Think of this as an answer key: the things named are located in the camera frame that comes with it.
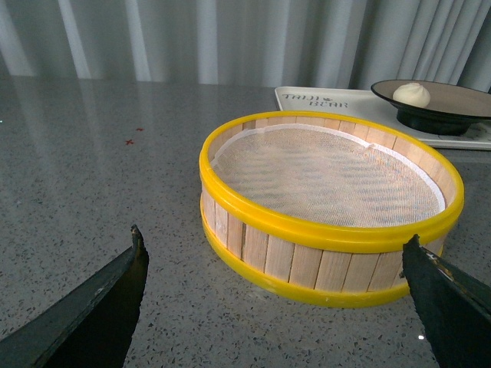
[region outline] white tray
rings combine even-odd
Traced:
[[[335,90],[310,87],[275,89],[280,110],[307,110],[359,117],[397,129],[435,148],[491,150],[491,123],[472,124],[462,136],[438,136],[399,123],[397,109],[370,90]]]

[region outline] countertop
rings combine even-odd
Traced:
[[[290,301],[228,268],[199,213],[198,155],[273,88],[0,80],[0,339],[131,246],[150,254],[127,367],[432,367],[410,296],[365,309]],[[491,284],[491,152],[443,150],[466,188],[443,257]]]

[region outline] wooden slat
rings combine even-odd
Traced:
[[[266,255],[265,273],[288,281],[292,267],[294,244],[270,235]]]
[[[323,251],[315,289],[340,292],[350,260],[351,253]]]
[[[296,122],[297,122],[297,117],[270,117],[268,118],[267,125],[270,127],[279,124],[295,124]],[[259,124],[259,120],[255,125],[256,128],[259,128],[258,124]]]
[[[242,255],[244,223],[235,216],[229,214],[229,226],[227,231],[227,248],[237,258]]]
[[[245,241],[242,246],[242,260],[248,265],[264,272],[268,234],[257,228],[245,225]]]
[[[206,217],[206,222],[213,232],[215,232],[215,201],[203,187],[203,212]]]
[[[426,154],[420,147],[413,145],[402,137],[396,138],[392,149],[399,152],[401,155],[406,156],[410,161],[417,165],[420,163],[421,158]]]
[[[264,119],[257,119],[255,121],[255,126],[254,128],[256,129],[259,129],[259,128],[265,128],[268,126],[268,119],[267,118],[264,118]]]
[[[442,236],[441,238],[438,238],[437,240],[434,240],[426,245],[423,245],[425,248],[429,249],[435,254],[440,253],[441,248],[443,247],[443,243],[445,241],[446,235]],[[397,270],[396,277],[394,278],[394,283],[392,284],[392,287],[396,287],[400,284],[406,283],[407,280],[406,278],[401,278],[400,274],[402,274],[403,267],[402,267],[402,260],[400,262],[400,266]]]
[[[406,284],[407,280],[405,277],[401,277],[402,275],[402,259],[400,260],[400,265],[399,268],[397,269],[396,276],[394,278],[394,281],[392,282],[392,287],[395,288],[396,286],[399,286],[401,284]]]
[[[443,197],[445,197],[445,204],[448,207],[450,203],[452,203],[455,199],[457,192],[457,188],[452,180],[452,176],[450,176],[448,171],[443,169],[437,174],[435,181],[440,187],[440,190],[443,193]]]
[[[218,203],[215,203],[215,235],[227,246],[229,233],[229,213]]]
[[[324,127],[326,128],[331,128],[334,130],[339,130],[339,124],[341,121],[335,120],[335,119],[325,119],[324,120]]]
[[[242,132],[242,124],[233,126],[232,128],[217,136],[209,145],[208,160],[212,161],[215,158],[216,152],[220,149],[220,147],[223,146],[223,144],[225,144],[227,140],[240,132]]]
[[[377,291],[392,287],[402,262],[402,251],[382,253],[378,257],[374,275],[371,278],[368,291]]]
[[[321,249],[295,244],[289,282],[313,289],[317,280],[321,257]]]
[[[437,255],[440,253],[446,237],[447,237],[446,235],[441,236],[438,239],[430,241],[428,244],[425,244],[423,246],[429,251],[433,252],[435,255]]]
[[[435,176],[442,167],[441,163],[429,153],[426,153],[421,157],[418,166],[433,180],[435,180]]]
[[[352,123],[351,121],[343,121],[341,120],[339,122],[339,131],[340,132],[345,132],[348,134],[353,134],[354,132],[354,127],[356,126],[355,123]]]
[[[377,260],[377,253],[366,255],[353,254],[351,256],[342,291],[358,293],[366,292],[371,281],[371,276],[374,274]]]
[[[370,127],[368,128],[366,140],[369,143],[377,143],[381,146],[392,149],[396,141],[396,136],[394,134],[384,132],[383,130]]]
[[[432,159],[423,157],[420,161],[420,167],[438,185],[448,206],[455,199],[456,186],[445,166],[433,157]]]
[[[255,129],[255,120],[245,122],[242,125],[242,130],[249,130],[249,129]]]
[[[355,124],[353,135],[363,140],[367,139],[369,127],[363,124]]]
[[[324,118],[323,117],[297,117],[297,124],[307,124],[313,125],[316,127],[324,126]]]

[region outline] bamboo sieve frame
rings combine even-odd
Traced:
[[[350,133],[406,156],[440,187],[446,208],[438,215],[390,228],[348,228],[293,218],[230,189],[211,168],[216,151],[245,129],[306,123]],[[251,282],[292,299],[331,307],[366,307],[407,294],[402,244],[418,234],[441,254],[443,240],[463,208],[463,183],[434,149],[396,130],[329,113],[280,111],[243,117],[216,129],[199,156],[203,227],[216,253]]]

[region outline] white mesh border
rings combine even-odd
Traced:
[[[433,181],[433,179],[430,178],[428,174],[424,170],[422,170],[418,165],[413,163],[411,160],[409,160],[406,156],[401,155],[400,153],[387,148],[385,146],[381,146],[380,144],[377,143],[369,143],[361,138],[358,138],[357,136],[352,136],[349,133],[341,132],[339,130],[334,130],[331,128],[326,128],[324,126],[314,126],[314,125],[308,125],[308,124],[300,124],[300,123],[291,123],[291,124],[278,124],[278,125],[271,125],[271,126],[265,126],[263,128],[254,128],[254,129],[247,129],[243,130],[240,133],[237,133],[235,136],[232,138],[228,139],[219,149],[216,151],[215,158],[212,160],[210,163],[212,167],[215,166],[215,161],[223,154],[223,152],[235,141],[240,140],[246,136],[251,136],[252,134],[261,134],[261,133],[266,133],[271,130],[281,130],[281,129],[303,129],[303,130],[314,130],[317,132],[323,132],[323,133],[330,133],[335,136],[340,136],[342,138],[345,138],[347,140],[351,140],[353,142],[356,142],[363,146],[364,148],[373,148],[374,150],[381,151],[383,153],[386,153],[389,156],[394,157],[398,161],[402,162],[404,165],[408,166],[411,170],[413,170],[431,189],[435,197],[437,198],[438,201],[438,210],[439,212],[442,212],[445,209],[445,198],[443,197],[443,194],[438,187],[438,185]]]

